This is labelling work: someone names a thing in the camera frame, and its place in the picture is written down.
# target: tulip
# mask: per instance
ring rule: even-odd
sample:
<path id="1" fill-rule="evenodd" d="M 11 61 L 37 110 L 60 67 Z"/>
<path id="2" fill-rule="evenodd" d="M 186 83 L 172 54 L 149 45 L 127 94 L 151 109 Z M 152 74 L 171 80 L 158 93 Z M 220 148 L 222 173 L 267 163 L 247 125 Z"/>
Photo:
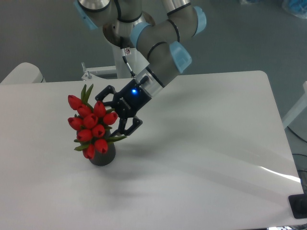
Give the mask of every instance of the tulip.
<path id="1" fill-rule="evenodd" d="M 96 102 L 94 106 L 94 114 L 99 118 L 106 115 L 106 108 L 101 101 Z"/>
<path id="2" fill-rule="evenodd" d="M 87 159 L 93 159 L 95 156 L 95 147 L 94 145 L 90 144 L 88 148 L 83 149 L 83 156 Z"/>
<path id="3" fill-rule="evenodd" d="M 89 129 L 83 129 L 77 134 L 77 139 L 80 142 L 90 141 L 93 138 L 92 132 Z"/>
<path id="4" fill-rule="evenodd" d="M 92 129 L 92 134 L 96 138 L 102 138 L 105 132 L 106 132 L 105 128 L 101 124 L 98 124 L 96 127 Z"/>
<path id="5" fill-rule="evenodd" d="M 102 154 L 106 154 L 107 152 L 107 142 L 105 139 L 98 139 L 97 141 L 95 141 L 95 149 L 102 153 Z"/>
<path id="6" fill-rule="evenodd" d="M 73 110 L 77 110 L 80 105 L 82 105 L 82 101 L 80 98 L 77 98 L 74 95 L 68 95 L 68 103 Z"/>
<path id="7" fill-rule="evenodd" d="M 70 117 L 68 118 L 68 123 L 69 125 L 77 131 L 81 130 L 81 126 L 83 125 L 83 121 L 82 119 L 78 118 L 78 117 Z"/>
<path id="8" fill-rule="evenodd" d="M 115 123 L 115 121 L 116 121 L 117 118 L 118 118 L 117 113 L 112 112 L 112 113 L 106 114 L 106 115 L 104 116 L 103 121 L 104 121 L 104 123 L 105 123 L 106 125 L 112 125 L 112 124 Z"/>
<path id="9" fill-rule="evenodd" d="M 86 117 L 89 114 L 92 113 L 92 110 L 90 109 L 90 107 L 82 104 L 77 108 L 78 113 L 80 114 L 81 117 Z"/>
<path id="10" fill-rule="evenodd" d="M 98 117 L 95 114 L 89 114 L 83 120 L 84 126 L 88 129 L 94 128 L 98 123 Z"/>

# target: gray floor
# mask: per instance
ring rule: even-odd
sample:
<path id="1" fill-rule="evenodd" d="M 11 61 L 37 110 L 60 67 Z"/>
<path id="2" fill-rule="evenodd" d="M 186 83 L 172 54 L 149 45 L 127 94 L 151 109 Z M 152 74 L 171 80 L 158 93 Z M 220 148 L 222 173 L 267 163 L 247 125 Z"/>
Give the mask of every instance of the gray floor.
<path id="1" fill-rule="evenodd" d="M 78 81 L 87 67 L 114 65 L 101 30 L 89 31 L 72 0 L 0 1 L 0 81 L 22 62 L 39 67 L 46 81 Z M 307 81 L 307 20 L 287 14 L 282 0 L 241 6 L 237 0 L 193 0 L 207 15 L 204 32 L 184 43 L 193 58 L 185 74 L 262 70 L 268 74 L 283 117 Z M 143 0 L 157 23 L 160 0 Z M 291 127 L 307 139 L 307 111 Z M 307 145 L 287 131 L 291 149 Z"/>

